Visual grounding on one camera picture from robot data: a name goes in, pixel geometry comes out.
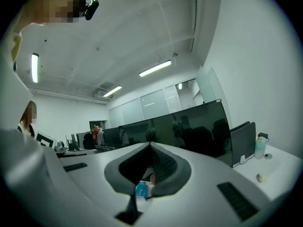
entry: desk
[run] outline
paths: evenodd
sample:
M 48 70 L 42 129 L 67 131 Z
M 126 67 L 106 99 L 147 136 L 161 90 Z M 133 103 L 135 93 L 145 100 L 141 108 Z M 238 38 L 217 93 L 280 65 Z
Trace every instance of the desk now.
M 253 157 L 234 170 L 253 182 L 272 201 L 293 188 L 301 173 L 303 160 L 270 145 L 266 145 L 266 153 L 273 157 L 260 160 Z M 259 173 L 265 177 L 262 183 L 256 179 Z
M 96 149 L 83 149 L 80 150 L 72 150 L 72 151 L 65 151 L 65 152 L 56 152 L 58 158 L 62 157 L 75 157 L 75 156 L 83 156 L 83 155 L 92 155 L 96 154 L 98 151 Z

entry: red clothing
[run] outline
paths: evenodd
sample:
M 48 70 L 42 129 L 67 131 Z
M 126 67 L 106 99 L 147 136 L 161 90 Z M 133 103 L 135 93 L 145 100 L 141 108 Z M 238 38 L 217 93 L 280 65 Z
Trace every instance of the red clothing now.
M 93 130 L 93 138 L 95 140 L 95 144 L 98 144 L 98 134 L 99 134 L 100 129 L 99 128 L 94 128 Z

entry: small white object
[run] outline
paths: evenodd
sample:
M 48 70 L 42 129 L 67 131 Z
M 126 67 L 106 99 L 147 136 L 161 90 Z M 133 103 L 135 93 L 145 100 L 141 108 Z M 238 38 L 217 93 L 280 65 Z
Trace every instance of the small white object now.
M 240 164 L 244 164 L 245 163 L 245 155 L 241 156 L 240 158 Z
M 260 173 L 257 174 L 256 178 L 257 178 L 257 181 L 258 181 L 259 183 L 262 183 L 263 180 L 264 180 L 264 176 L 261 175 Z

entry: black desk partition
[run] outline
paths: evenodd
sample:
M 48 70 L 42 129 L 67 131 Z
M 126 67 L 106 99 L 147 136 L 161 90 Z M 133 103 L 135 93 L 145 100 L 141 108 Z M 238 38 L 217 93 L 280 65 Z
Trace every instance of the black desk partition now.
M 232 166 L 232 143 L 220 100 L 122 126 L 129 145 L 154 141 L 222 160 Z

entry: black rubber pad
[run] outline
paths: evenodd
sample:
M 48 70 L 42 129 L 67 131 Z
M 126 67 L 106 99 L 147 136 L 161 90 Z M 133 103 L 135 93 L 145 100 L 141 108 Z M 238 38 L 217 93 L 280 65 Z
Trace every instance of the black rubber pad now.
M 258 212 L 231 183 L 222 183 L 217 185 L 217 187 L 242 221 L 247 220 Z
M 81 163 L 74 164 L 74 165 L 64 166 L 63 168 L 66 172 L 70 172 L 70 171 L 73 171 L 73 170 L 78 170 L 80 168 L 84 168 L 86 166 L 87 165 L 85 163 L 81 162 Z

